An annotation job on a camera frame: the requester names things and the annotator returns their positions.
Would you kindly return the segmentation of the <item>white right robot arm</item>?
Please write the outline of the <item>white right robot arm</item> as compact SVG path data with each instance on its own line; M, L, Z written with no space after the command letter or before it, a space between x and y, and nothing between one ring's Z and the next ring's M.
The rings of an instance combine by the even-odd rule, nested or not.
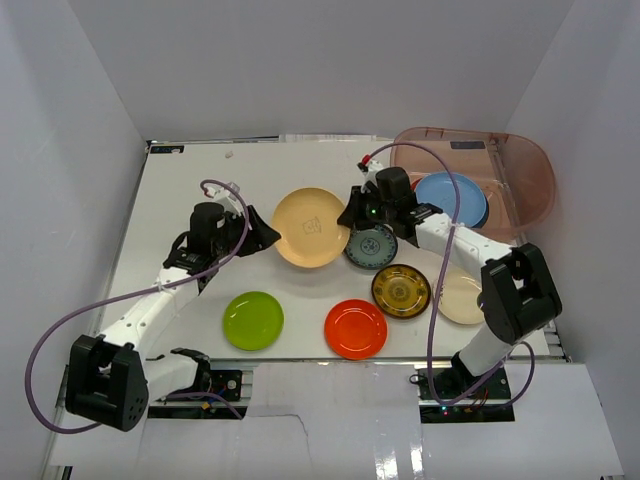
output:
M383 224L414 247L442 256L470 274L481 286L484 323L441 374L453 390L472 399L484 391L499 363L537 331L557 318L562 302L542 251L532 243L514 247L485 237L459 220L460 184L447 175L453 190L453 213L418 201L409 176L400 167L375 161L359 163L364 180L352 187L338 224L369 228Z

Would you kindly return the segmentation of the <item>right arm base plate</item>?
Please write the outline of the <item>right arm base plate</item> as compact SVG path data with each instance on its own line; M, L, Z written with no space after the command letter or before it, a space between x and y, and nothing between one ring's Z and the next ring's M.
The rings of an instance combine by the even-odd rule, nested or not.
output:
M428 385L427 373L427 369L419 369L409 377L409 382L418 386L421 400L433 399ZM460 379L452 368L435 368L433 380L435 391L443 400L458 397L475 383L475 380L467 382ZM504 368L497 370L477 390L467 396L468 400L476 398L487 398L488 400L509 400L511 398L511 389Z

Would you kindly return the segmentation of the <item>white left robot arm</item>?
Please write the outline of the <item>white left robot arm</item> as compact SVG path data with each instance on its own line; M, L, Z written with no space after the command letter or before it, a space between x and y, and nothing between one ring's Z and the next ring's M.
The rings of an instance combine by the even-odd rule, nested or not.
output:
M66 410L127 432L158 398L205 396L212 384L207 355L178 347L152 358L151 348L224 261L264 251L280 237L253 206L195 205L188 230L174 240L151 290L97 336L82 335L73 343Z

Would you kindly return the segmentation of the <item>yellow brown patterned plate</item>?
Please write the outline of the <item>yellow brown patterned plate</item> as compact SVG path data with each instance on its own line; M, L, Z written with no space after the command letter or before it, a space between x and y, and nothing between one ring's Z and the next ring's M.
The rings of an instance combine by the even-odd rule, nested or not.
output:
M416 268L392 264L379 270L371 282L374 304L387 316L411 320L423 314L432 300L431 286Z

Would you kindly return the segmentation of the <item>beige bear plate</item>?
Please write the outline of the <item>beige bear plate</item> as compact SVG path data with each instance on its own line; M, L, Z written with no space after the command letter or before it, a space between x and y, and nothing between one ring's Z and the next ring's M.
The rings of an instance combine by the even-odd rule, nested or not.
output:
M301 268L330 264L342 254L350 237L350 229L337 223L344 209L338 196L322 188L290 192L272 216L272 227L281 236L275 244L278 253Z

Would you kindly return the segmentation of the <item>orange plate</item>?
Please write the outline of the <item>orange plate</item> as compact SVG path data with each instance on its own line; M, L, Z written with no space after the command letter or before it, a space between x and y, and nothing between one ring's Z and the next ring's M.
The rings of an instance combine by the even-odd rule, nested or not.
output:
M338 356L353 361L367 360L384 347L388 326L377 306L363 299L348 299L335 304L327 313L324 336Z

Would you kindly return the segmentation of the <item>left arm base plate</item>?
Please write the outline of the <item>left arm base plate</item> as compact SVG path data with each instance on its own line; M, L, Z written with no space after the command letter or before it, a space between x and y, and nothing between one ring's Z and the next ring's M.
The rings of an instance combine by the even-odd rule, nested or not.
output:
M208 370L196 375L193 390L216 393L228 401L239 401L242 380L241 370Z

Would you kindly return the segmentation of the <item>light blue plate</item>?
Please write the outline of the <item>light blue plate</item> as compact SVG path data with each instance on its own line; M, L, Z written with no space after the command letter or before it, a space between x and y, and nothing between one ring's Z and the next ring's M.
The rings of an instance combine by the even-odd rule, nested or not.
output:
M482 205L487 198L481 188L468 177L458 173L454 173L453 176L460 194L457 220L472 228L474 208ZM419 203L432 204L453 217L456 196L454 185L448 173L437 172L426 175L414 192Z

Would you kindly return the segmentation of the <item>dark teal blue plate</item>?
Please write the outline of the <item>dark teal blue plate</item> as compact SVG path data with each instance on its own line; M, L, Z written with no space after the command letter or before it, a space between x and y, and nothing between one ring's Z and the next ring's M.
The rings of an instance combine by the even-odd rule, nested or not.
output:
M473 212L474 223L471 225L471 227L482 228L486 224L489 218L489 214L490 214L489 203L487 200L485 200L482 205L474 208L474 212Z

